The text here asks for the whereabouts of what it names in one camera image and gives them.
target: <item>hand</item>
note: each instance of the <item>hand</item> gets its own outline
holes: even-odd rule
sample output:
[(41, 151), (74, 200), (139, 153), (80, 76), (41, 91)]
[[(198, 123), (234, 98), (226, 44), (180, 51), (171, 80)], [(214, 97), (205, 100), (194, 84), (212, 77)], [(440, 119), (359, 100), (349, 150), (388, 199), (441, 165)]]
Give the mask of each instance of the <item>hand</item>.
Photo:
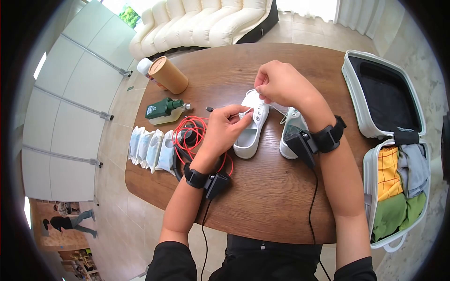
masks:
[(305, 99), (322, 97), (290, 63), (277, 60), (259, 68), (255, 89), (260, 94), (260, 99), (264, 99), (266, 103), (276, 102), (285, 107), (297, 106)]
[(311, 132), (336, 124), (323, 96), (290, 63), (274, 60), (263, 64), (255, 79), (255, 89), (265, 103), (298, 109)]
[(202, 146), (190, 165), (192, 169), (202, 174), (211, 171), (219, 156), (229, 150), (242, 131), (250, 125), (253, 111), (247, 113), (241, 120), (239, 120), (239, 116), (235, 116), (231, 120), (228, 118), (248, 109), (248, 107), (233, 104), (212, 111), (209, 115), (208, 129)]

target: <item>wrist strap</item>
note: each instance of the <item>wrist strap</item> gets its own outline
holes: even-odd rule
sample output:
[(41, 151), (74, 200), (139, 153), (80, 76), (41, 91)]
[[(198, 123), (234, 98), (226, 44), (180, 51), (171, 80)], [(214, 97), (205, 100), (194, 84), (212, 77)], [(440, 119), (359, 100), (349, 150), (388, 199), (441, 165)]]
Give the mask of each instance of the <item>wrist strap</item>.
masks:
[(184, 166), (184, 177), (186, 178), (186, 182), (192, 187), (199, 189), (203, 188), (206, 180), (208, 179), (208, 175), (199, 173), (194, 169), (190, 169), (189, 165), (190, 163), (186, 163)]
[(340, 144), (339, 140), (344, 133), (344, 128), (347, 128), (344, 120), (339, 115), (334, 117), (336, 117), (336, 125), (334, 127), (328, 125), (325, 129), (311, 134), (321, 153), (327, 153), (336, 149)]

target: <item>metal frame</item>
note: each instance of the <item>metal frame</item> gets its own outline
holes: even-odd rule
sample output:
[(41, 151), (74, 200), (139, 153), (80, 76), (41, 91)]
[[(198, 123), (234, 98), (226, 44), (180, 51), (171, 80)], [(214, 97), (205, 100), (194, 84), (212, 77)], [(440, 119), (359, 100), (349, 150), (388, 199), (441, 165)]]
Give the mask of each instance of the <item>metal frame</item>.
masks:
[(83, 104), (81, 104), (81, 103), (77, 103), (77, 102), (75, 102), (75, 101), (72, 101), (71, 99), (68, 99), (68, 98), (65, 98), (65, 97), (63, 97), (63, 96), (57, 95), (57, 94), (55, 94), (55, 93), (52, 93), (52, 92), (50, 92), (50, 91), (47, 91), (46, 89), (44, 89), (44, 88), (42, 88), (42, 87), (40, 87), (40, 86), (38, 86), (38, 85), (34, 85), (34, 87), (35, 87), (36, 89), (38, 89), (38, 90), (40, 90), (40, 91), (42, 91), (42, 92), (44, 92), (44, 93), (46, 93), (46, 94), (52, 96), (53, 98), (59, 99), (59, 100), (62, 101), (62, 102), (71, 104), (71, 105), (76, 106), (76, 107), (78, 107), (78, 108), (81, 108), (81, 109), (83, 109), (83, 110), (86, 110), (86, 111), (92, 112), (92, 113), (94, 113), (94, 114), (97, 114), (98, 116), (100, 116), (100, 118), (103, 118), (103, 119), (105, 119), (105, 120), (111, 121), (111, 120), (113, 120), (113, 118), (114, 118), (114, 115), (108, 114), (107, 112), (98, 111), (98, 110), (95, 110), (95, 109), (93, 109), (93, 108), (87, 107), (86, 105), (83, 105)]
[(98, 159), (87, 159), (87, 158), (80, 158), (80, 157), (75, 157), (75, 156), (70, 156), (70, 155), (65, 155), (65, 154), (61, 154), (61, 153), (56, 153), (56, 152), (51, 152), (45, 149), (40, 149), (40, 148), (36, 148), (36, 147), (32, 147), (26, 144), (22, 145), (23, 148), (40, 153), (40, 154), (45, 154), (48, 156), (53, 156), (53, 157), (57, 157), (57, 158), (62, 158), (62, 159), (66, 159), (66, 160), (72, 160), (72, 161), (78, 161), (78, 162), (84, 162), (84, 163), (89, 163), (90, 165), (98, 165), (99, 168), (102, 167), (103, 163), (100, 162), (100, 160)]
[(104, 57), (100, 56), (98, 53), (94, 52), (93, 50), (89, 49), (88, 47), (78, 43), (77, 41), (75, 41), (74, 39), (70, 38), (69, 36), (65, 35), (64, 33), (61, 33), (61, 36), (67, 40), (69, 40), (70, 42), (72, 42), (73, 44), (77, 45), (78, 47), (82, 48), (83, 50), (85, 50), (86, 52), (90, 53), (91, 55), (93, 55), (94, 57), (98, 58), (99, 60), (101, 60), (102, 62), (104, 62), (105, 64), (108, 64), (110, 67), (114, 68), (115, 70), (117, 70), (120, 74), (122, 74), (123, 76), (128, 76), (130, 77), (131, 74), (133, 73), (133, 71), (127, 71), (123, 68), (120, 68), (118, 66), (116, 66), (115, 64), (113, 64), (112, 62), (110, 62), (109, 60), (105, 59)]

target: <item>forearm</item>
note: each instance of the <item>forearm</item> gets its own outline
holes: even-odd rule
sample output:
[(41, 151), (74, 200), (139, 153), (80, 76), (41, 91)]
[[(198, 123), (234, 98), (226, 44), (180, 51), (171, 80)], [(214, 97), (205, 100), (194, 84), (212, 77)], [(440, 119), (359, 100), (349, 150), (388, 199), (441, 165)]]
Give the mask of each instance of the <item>forearm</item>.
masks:
[[(190, 164), (190, 168), (207, 174), (213, 165), (214, 160), (198, 154)], [(189, 246), (188, 234), (197, 216), (202, 196), (203, 189), (190, 186), (183, 176), (167, 204), (159, 243), (178, 241)]]
[[(323, 98), (309, 109), (313, 110), (306, 111), (305, 120), (311, 132), (335, 126), (336, 118)], [(336, 149), (319, 153), (319, 158), (325, 192), (336, 222), (336, 269), (339, 269), (370, 256), (363, 182), (345, 134)]]
[[(328, 125), (335, 126), (336, 118), (320, 95), (299, 105), (308, 129), (312, 133)], [(364, 192), (361, 175), (345, 135), (340, 145), (328, 153), (319, 153), (325, 191), (334, 216), (355, 216), (364, 212)]]

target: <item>cardboard tube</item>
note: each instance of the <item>cardboard tube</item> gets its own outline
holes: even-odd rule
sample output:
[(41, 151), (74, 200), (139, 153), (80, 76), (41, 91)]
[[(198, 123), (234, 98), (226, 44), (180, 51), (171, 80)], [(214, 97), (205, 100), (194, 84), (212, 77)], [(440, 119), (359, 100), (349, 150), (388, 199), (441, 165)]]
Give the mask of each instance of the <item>cardboard tube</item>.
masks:
[(182, 93), (189, 84), (188, 78), (165, 56), (153, 62), (148, 74), (174, 94)]

